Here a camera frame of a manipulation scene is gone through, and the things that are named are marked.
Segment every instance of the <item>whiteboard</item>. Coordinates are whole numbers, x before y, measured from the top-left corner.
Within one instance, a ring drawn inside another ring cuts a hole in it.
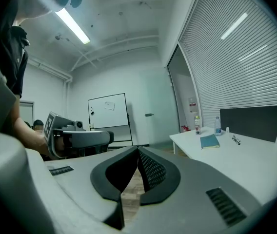
[[[128,125],[125,94],[88,100],[89,118],[93,128]]]

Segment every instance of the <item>black panel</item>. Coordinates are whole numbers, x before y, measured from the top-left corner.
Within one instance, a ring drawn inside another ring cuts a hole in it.
[[[114,132],[111,132],[111,131],[107,131],[109,133],[109,143],[108,144],[111,144],[114,142],[114,139],[115,139],[115,135],[114,135]]]
[[[166,170],[163,165],[152,160],[144,153],[139,153],[138,169],[141,172],[145,192],[162,183],[166,178]]]
[[[138,166],[137,147],[116,155],[91,171],[91,182],[95,190],[105,199],[118,203],[115,212],[104,223],[121,230],[124,227],[121,192],[129,184]]]
[[[221,188],[206,191],[206,194],[228,226],[233,226],[246,218],[246,215]]]
[[[52,174],[52,176],[55,176],[55,175],[64,174],[64,173],[67,173],[67,172],[70,172],[73,170],[74,169],[71,166],[65,166],[65,167],[52,169],[52,170],[50,170],[50,173]]]
[[[275,142],[277,106],[221,109],[222,129],[231,133]]]
[[[178,187],[181,175],[175,164],[139,147],[138,169],[142,175],[145,193],[140,205],[163,202]]]

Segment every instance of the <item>white table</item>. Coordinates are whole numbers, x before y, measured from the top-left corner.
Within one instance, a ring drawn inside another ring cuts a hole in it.
[[[261,139],[222,132],[217,139],[219,148],[201,149],[200,137],[214,133],[203,127],[201,135],[195,131],[171,135],[174,153],[177,147],[189,158],[216,168],[248,190],[261,204],[277,197],[277,144]],[[237,145],[235,135],[241,144]]]

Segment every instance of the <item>person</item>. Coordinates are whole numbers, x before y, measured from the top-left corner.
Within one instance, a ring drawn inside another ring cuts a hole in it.
[[[38,131],[39,133],[43,132],[44,124],[41,120],[37,119],[33,123],[33,130]]]
[[[9,113],[12,134],[26,147],[50,156],[47,142],[41,133],[27,126],[20,117],[23,76],[28,61],[25,48],[30,45],[27,33],[20,27],[26,19],[44,16],[65,7],[69,0],[11,0],[0,23],[0,71],[6,85],[16,95],[16,102]],[[63,155],[62,138],[57,138],[55,149]]]
[[[29,128],[31,128],[30,124],[27,121],[25,121],[25,123]]]

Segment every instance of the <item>white ceiling beam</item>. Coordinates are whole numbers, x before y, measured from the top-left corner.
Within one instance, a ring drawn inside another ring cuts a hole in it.
[[[90,62],[95,68],[97,68],[97,66],[86,56],[86,54],[84,54],[73,42],[71,42],[69,39],[67,39],[67,41],[70,42],[77,49],[82,57],[86,58],[88,62]]]
[[[104,49],[104,48],[107,48],[107,47],[111,47],[111,46],[114,46],[116,44],[120,44],[120,43],[123,43],[123,42],[128,42],[128,41],[133,41],[133,40],[141,40],[141,39],[150,39],[150,38],[158,38],[159,36],[158,35],[150,35],[150,36],[140,36],[140,37],[133,37],[133,38],[126,38],[126,39],[123,39],[123,40],[120,40],[120,41],[115,41],[115,42],[112,42],[110,44],[107,44],[107,45],[104,45],[104,46],[101,46],[99,48],[96,48],[94,50],[91,50],[89,51],[88,53],[86,53],[87,55],[90,55],[92,54],[93,52],[95,51],[98,51],[98,50],[101,50],[101,49]],[[81,66],[83,66],[84,64],[88,63],[87,60],[80,62],[82,56],[77,60],[77,62],[75,63],[75,65],[72,67],[72,69],[70,70],[70,72],[74,71],[76,68],[79,68]]]
[[[152,1],[162,1],[162,0],[111,0],[109,2],[106,2],[100,9],[99,13],[104,12],[105,10],[111,9],[112,7],[120,6],[123,4],[128,3],[135,3],[135,2],[152,2]]]
[[[113,55],[116,55],[116,54],[121,54],[121,53],[124,53],[124,52],[129,52],[129,51],[133,51],[133,50],[137,50],[137,49],[142,49],[142,48],[155,48],[155,47],[158,47],[158,44],[147,44],[146,42],[143,42],[142,44],[139,44],[137,46],[134,46],[132,47],[129,47],[129,49],[123,49],[123,50],[119,50],[115,53],[108,53],[107,55],[101,55],[101,56],[96,56],[96,57],[93,57],[93,58],[90,58],[91,61],[95,61],[97,59],[101,59],[101,60],[104,60],[106,58],[108,58],[109,56],[113,56]],[[79,64],[78,66],[75,67],[75,69],[72,69],[70,72],[72,72],[73,70],[76,70],[77,68],[80,68],[84,65],[86,65],[88,62],[87,61],[83,61],[81,64]]]

